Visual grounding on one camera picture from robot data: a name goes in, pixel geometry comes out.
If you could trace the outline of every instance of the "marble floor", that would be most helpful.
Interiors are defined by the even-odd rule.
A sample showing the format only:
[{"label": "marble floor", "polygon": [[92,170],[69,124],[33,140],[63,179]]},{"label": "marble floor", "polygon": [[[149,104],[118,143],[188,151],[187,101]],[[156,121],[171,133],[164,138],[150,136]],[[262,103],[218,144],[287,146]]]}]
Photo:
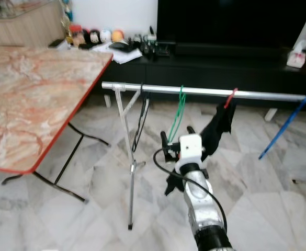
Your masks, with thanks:
[{"label": "marble floor", "polygon": [[[128,115],[134,134],[141,104]],[[0,173],[0,251],[196,250],[183,195],[164,196],[167,175],[154,166],[160,131],[171,128],[177,103],[152,102],[138,149],[134,226],[127,230],[129,162],[117,105],[91,95],[71,121],[111,143],[84,139],[59,185],[87,197],[83,204],[32,175],[6,186]],[[215,105],[186,104],[178,135],[200,131]],[[237,107],[232,133],[205,161],[213,192],[228,215],[228,236],[237,250],[306,250],[306,112],[301,112],[276,145],[258,156],[291,111],[265,122],[266,110]],[[79,136],[66,128],[38,168],[55,180]],[[298,179],[297,185],[291,179]]]}]

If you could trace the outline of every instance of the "metal rack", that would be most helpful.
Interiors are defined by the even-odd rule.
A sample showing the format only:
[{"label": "metal rack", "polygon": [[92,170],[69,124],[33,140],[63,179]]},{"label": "metal rack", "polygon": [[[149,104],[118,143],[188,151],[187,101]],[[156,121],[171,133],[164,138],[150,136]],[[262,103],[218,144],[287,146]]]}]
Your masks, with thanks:
[{"label": "metal rack", "polygon": [[[121,123],[125,132],[125,142],[128,157],[130,160],[130,204],[129,204],[129,216],[128,216],[128,229],[131,230],[133,226],[133,191],[134,191],[134,174],[137,162],[134,158],[131,144],[130,144],[130,134],[127,123],[127,113],[140,96],[140,91],[145,91],[149,93],[166,93],[166,94],[179,94],[180,87],[173,86],[158,86],[158,85],[139,85],[139,84],[128,84],[128,83],[113,83],[113,82],[103,82],[101,84],[104,89],[112,89],[116,93],[116,99],[119,109],[119,115]],[[126,90],[134,91],[135,94],[127,104],[125,109],[122,106],[121,92]],[[188,95],[205,95],[205,96],[220,96],[227,97],[232,94],[232,90],[223,89],[205,89],[205,88],[190,88],[183,87],[182,93]],[[297,94],[283,94],[283,93],[265,93],[265,92],[247,92],[247,91],[236,91],[234,98],[245,98],[245,99],[261,99],[261,100],[276,100],[276,101],[289,101],[289,102],[301,102],[305,95]]]}]

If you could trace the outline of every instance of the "table top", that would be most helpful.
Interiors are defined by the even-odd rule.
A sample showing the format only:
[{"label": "table top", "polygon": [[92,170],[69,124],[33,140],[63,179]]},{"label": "table top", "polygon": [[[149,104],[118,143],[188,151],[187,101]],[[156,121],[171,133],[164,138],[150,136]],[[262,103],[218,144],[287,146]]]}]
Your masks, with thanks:
[{"label": "table top", "polygon": [[112,55],[0,47],[0,170],[28,174],[74,116]]}]

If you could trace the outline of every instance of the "black tv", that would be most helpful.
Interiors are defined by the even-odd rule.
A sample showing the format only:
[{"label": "black tv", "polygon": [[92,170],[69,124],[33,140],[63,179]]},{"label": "black tv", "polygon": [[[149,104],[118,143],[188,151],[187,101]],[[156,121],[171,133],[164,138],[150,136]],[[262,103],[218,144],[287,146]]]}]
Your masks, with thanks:
[{"label": "black tv", "polygon": [[266,54],[292,48],[305,22],[306,0],[158,0],[157,40],[188,54],[205,48]]}]

